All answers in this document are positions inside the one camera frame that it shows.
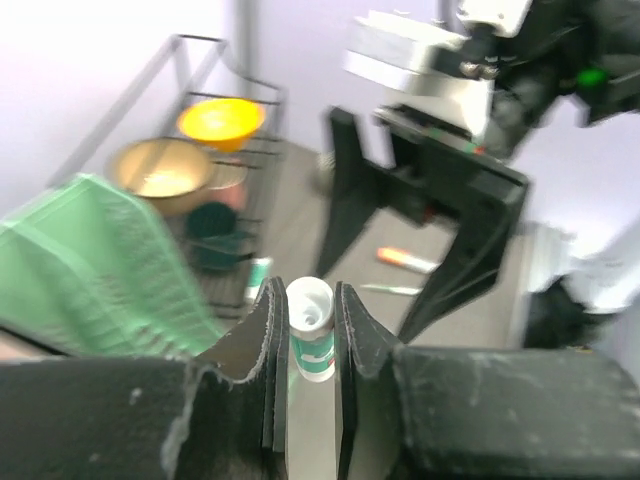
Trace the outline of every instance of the pen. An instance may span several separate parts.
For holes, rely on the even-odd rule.
[[[382,262],[397,265],[423,274],[429,274],[438,268],[437,263],[415,257],[404,250],[393,247],[379,248],[378,259]]]
[[[374,283],[369,283],[367,285],[361,285],[361,288],[364,290],[371,290],[373,292],[384,292],[384,293],[393,293],[395,295],[403,295],[407,297],[413,297],[420,293],[420,288],[411,288],[411,287],[392,287],[390,285],[378,285]]]

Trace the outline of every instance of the green dish rack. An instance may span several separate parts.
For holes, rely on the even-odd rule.
[[[162,219],[91,175],[0,226],[0,318],[74,355],[193,356],[225,333]]]

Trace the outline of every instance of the wire rack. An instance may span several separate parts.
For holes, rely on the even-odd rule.
[[[204,42],[210,47],[199,66],[191,71],[188,48],[193,42]],[[219,319],[232,320],[244,315],[244,294],[251,271],[251,260],[260,255],[264,228],[273,204],[280,173],[280,161],[284,154],[281,129],[286,98],[282,89],[244,75],[234,64],[229,50],[227,42],[217,38],[195,35],[176,35],[170,38],[126,89],[96,129],[55,173],[49,182],[49,187],[58,188],[66,184],[84,168],[105,139],[145,93],[154,78],[170,62],[174,64],[180,92],[170,113],[161,121],[156,137],[185,139],[176,129],[177,119],[185,108],[209,98],[229,97],[202,91],[215,67],[220,63],[224,65],[229,72],[251,87],[250,90],[258,92],[255,97],[252,96],[249,99],[261,104],[266,111],[263,127],[243,150],[234,152],[232,155],[221,155],[219,152],[212,155],[212,161],[216,163],[237,166],[240,162],[240,165],[247,169],[245,179],[247,203],[238,218],[238,229],[250,233],[251,236],[243,242],[242,252],[240,252],[242,261],[232,270],[224,272],[210,272],[198,268],[192,258],[194,245],[185,233],[186,216],[171,217],[166,222],[191,265],[194,276],[213,308],[215,316]],[[134,175],[129,190],[135,191],[137,183],[135,179],[144,178],[154,168],[160,155],[148,157]]]

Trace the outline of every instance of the gold bowl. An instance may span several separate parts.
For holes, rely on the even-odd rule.
[[[154,138],[116,155],[115,184],[151,203],[162,215],[188,213],[208,200],[214,172],[210,155],[188,140]]]

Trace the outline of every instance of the green light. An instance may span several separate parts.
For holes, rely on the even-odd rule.
[[[598,68],[589,68],[578,74],[578,84],[583,87],[597,87],[603,83],[607,83],[608,75],[604,70]]]

